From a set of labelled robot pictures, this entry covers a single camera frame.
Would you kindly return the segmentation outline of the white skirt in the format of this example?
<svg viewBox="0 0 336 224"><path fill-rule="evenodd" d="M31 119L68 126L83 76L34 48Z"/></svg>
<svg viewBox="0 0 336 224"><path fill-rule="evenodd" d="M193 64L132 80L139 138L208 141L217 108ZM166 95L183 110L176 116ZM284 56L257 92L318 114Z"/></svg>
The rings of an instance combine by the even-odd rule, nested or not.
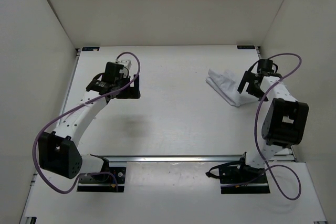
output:
<svg viewBox="0 0 336 224"><path fill-rule="evenodd" d="M259 102L258 98L246 91L238 92L238 78L234 72L228 69L219 73L210 68L205 81L231 106L238 108L245 104Z"/></svg>

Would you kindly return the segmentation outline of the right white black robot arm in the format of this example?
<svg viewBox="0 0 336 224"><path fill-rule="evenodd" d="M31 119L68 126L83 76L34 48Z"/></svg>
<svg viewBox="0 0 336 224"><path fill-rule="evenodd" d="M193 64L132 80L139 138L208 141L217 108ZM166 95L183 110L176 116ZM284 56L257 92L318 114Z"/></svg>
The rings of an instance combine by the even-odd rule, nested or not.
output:
<svg viewBox="0 0 336 224"><path fill-rule="evenodd" d="M236 178L248 182L254 174L264 170L265 162L278 152L298 145L305 130L309 106L295 99L282 82L278 67L270 59L260 59L245 71L237 91L244 90L262 103L269 102L269 109L261 127L262 141L256 142L256 150L248 151L240 158L240 166L235 169Z"/></svg>

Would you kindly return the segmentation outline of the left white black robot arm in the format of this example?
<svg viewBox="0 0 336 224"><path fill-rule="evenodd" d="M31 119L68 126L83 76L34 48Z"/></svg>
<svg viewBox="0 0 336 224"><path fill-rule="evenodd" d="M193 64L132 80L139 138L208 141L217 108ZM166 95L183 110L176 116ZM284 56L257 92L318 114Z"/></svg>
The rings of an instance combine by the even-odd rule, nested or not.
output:
<svg viewBox="0 0 336 224"><path fill-rule="evenodd" d="M98 181L109 177L107 160L93 154L80 154L77 147L87 127L112 99L138 99L139 78L130 85L130 60L107 62L105 71L87 85L81 108L61 119L51 133L44 132L38 140L40 168L65 178L92 174Z"/></svg>

